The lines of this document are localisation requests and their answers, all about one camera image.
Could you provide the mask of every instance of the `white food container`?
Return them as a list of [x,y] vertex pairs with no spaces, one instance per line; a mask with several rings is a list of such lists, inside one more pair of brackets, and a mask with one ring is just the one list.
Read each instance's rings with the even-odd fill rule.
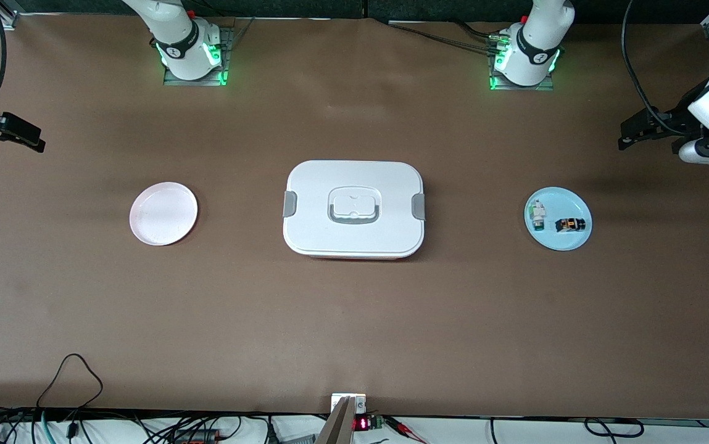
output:
[[289,175],[283,238],[301,255],[405,258],[424,235],[423,180],[406,163],[309,160]]

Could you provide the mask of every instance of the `brown table surface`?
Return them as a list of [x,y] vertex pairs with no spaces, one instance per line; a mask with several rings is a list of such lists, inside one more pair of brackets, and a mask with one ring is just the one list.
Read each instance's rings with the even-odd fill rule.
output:
[[[312,413],[351,390],[394,414],[709,418],[709,166],[670,140],[616,149],[641,107],[618,35],[574,26],[554,92],[496,92],[485,58],[374,20],[256,20],[227,87],[177,88],[137,17],[22,18],[0,112],[47,151],[0,143],[0,405],[80,352],[97,407]],[[709,75],[698,26],[630,40],[662,109]],[[309,159],[415,166],[421,250],[289,250],[283,191]],[[149,247],[128,212],[162,181],[199,222]],[[524,229],[544,186],[591,208],[579,250]],[[93,391],[72,362],[46,404]]]

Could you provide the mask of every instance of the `figurine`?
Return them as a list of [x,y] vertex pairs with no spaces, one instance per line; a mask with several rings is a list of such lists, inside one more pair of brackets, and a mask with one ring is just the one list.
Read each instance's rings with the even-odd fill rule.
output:
[[566,233],[568,231],[585,231],[586,223],[584,219],[560,219],[554,224],[558,233]]
[[546,216],[546,208],[540,200],[535,199],[532,205],[529,206],[529,217],[533,220],[533,228],[535,231],[544,229],[544,217]]

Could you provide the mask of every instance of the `green led light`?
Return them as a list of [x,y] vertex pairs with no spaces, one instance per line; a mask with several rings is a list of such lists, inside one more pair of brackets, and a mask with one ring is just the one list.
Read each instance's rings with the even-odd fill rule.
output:
[[560,57],[560,50],[557,50],[557,52],[554,54],[554,57],[552,58],[552,64],[549,65],[549,73],[554,71],[555,68],[555,63],[557,63],[557,59]]
[[168,62],[165,61],[165,53],[162,52],[162,48],[157,47],[157,52],[159,53],[160,60],[162,60],[162,64],[167,67]]
[[207,59],[212,65],[220,64],[220,48],[215,46],[209,46],[204,43],[204,52],[207,54]]

